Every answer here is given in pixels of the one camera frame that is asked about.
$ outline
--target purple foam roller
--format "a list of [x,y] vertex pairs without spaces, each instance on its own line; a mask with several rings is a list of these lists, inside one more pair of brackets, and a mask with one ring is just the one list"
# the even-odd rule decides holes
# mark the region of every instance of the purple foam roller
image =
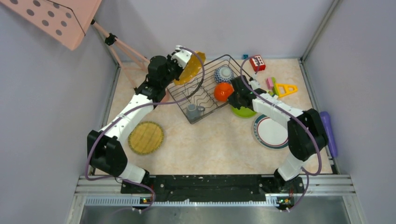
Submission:
[[329,150],[332,157],[338,156],[337,146],[335,145],[333,129],[330,121],[330,115],[328,112],[323,111],[320,113],[320,118],[322,119],[323,126],[325,127],[325,131],[327,137],[329,138]]

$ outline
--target gray mug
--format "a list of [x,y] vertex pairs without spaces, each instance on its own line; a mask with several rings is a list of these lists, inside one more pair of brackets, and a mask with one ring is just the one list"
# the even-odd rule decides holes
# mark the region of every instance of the gray mug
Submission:
[[186,115],[188,120],[194,120],[201,116],[201,113],[205,111],[205,107],[190,104],[187,106]]

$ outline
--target red and white box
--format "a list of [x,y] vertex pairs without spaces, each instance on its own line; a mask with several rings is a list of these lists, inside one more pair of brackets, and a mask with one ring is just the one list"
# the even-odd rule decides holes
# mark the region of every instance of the red and white box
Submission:
[[255,55],[249,61],[255,71],[257,71],[257,68],[259,71],[265,69],[265,63],[262,60],[261,55]]

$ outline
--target blue patterned bowl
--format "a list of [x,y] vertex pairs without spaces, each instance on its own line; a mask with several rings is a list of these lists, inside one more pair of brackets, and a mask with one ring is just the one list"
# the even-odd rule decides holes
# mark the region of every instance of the blue patterned bowl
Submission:
[[214,71],[214,80],[216,83],[231,83],[234,73],[227,65],[222,65]]

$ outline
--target green bowl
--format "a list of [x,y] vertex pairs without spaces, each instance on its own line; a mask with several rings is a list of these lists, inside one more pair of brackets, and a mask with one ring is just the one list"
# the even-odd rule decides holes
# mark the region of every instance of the green bowl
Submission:
[[252,111],[252,110],[250,110],[249,108],[246,108],[246,107],[241,107],[238,110],[235,107],[231,106],[231,110],[234,112],[234,114],[236,116],[241,117],[241,118],[251,118],[252,116],[257,114],[257,112]]

